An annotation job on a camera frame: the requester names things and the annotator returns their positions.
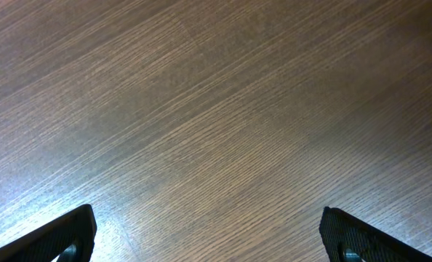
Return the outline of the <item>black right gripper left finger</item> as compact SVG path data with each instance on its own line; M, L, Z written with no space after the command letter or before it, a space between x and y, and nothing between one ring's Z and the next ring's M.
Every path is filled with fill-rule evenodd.
M89 262L97 224L89 204L81 205L0 248L0 262Z

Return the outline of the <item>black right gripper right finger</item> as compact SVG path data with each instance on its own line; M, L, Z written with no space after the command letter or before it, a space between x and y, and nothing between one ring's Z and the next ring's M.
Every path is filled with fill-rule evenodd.
M319 232L334 262L432 262L431 256L336 207L323 209Z

